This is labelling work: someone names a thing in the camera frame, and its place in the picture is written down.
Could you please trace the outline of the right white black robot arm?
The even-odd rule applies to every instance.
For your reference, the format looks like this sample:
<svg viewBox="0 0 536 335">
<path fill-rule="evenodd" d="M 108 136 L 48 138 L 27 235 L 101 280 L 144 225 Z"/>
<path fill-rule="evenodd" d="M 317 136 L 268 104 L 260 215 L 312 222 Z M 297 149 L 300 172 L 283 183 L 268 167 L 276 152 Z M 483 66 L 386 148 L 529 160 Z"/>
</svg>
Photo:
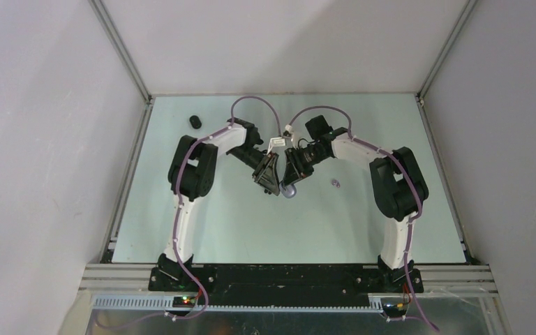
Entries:
<svg viewBox="0 0 536 335">
<path fill-rule="evenodd" d="M 310 177 L 315 165 L 329 158 L 354 163 L 369 171 L 377 208 L 388 219 L 382 250 L 378 256 L 378 282 L 382 289 L 395 292 L 402 287 L 412 261 L 414 222 L 422 214 L 429 189 L 411 149 L 387 151 L 351 133 L 349 128 L 332 128 L 323 116 L 306 122 L 311 141 L 301 146 L 291 125 L 285 135 L 292 146 L 285 150 L 283 189 Z"/>
</svg>

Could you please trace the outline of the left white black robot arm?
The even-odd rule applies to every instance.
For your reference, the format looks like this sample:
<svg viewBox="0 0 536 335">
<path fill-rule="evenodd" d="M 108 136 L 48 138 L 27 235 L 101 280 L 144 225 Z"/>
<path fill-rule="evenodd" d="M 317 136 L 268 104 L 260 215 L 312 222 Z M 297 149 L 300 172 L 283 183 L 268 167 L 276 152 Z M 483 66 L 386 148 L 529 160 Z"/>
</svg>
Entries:
<svg viewBox="0 0 536 335">
<path fill-rule="evenodd" d="M 193 257 L 193 235 L 199 206 L 214 185 L 218 158 L 231 155 L 253 170 L 252 179 L 266 194 L 279 195 L 279 155 L 258 149 L 263 143 L 258 128 L 235 118 L 218 131 L 201 138 L 181 137 L 167 180 L 174 194 L 174 222 L 158 268 L 175 290 L 185 290 L 193 281 L 186 266 Z"/>
</svg>

